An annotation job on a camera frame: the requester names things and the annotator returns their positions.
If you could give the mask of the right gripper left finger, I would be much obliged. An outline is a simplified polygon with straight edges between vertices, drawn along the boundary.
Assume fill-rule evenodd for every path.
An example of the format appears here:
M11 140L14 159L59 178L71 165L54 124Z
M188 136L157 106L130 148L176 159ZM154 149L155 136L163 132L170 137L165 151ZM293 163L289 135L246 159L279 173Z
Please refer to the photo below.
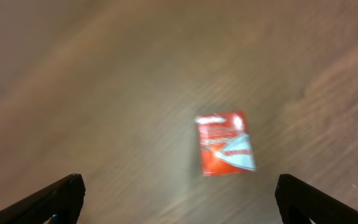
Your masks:
M0 224L75 224L85 197L81 174L70 174L0 211Z

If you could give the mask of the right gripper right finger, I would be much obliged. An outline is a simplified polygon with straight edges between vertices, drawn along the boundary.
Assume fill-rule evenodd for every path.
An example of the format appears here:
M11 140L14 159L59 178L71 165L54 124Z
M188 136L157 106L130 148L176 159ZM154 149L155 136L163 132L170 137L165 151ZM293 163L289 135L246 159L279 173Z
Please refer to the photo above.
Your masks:
M358 224L358 211L290 175L281 174L275 198L284 224Z

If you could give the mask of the red box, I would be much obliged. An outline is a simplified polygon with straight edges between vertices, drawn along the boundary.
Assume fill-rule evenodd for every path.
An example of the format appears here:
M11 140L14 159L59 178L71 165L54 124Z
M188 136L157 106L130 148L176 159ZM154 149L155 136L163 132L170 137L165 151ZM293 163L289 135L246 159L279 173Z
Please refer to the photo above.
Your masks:
M195 124L204 176L256 171L243 111L200 115Z

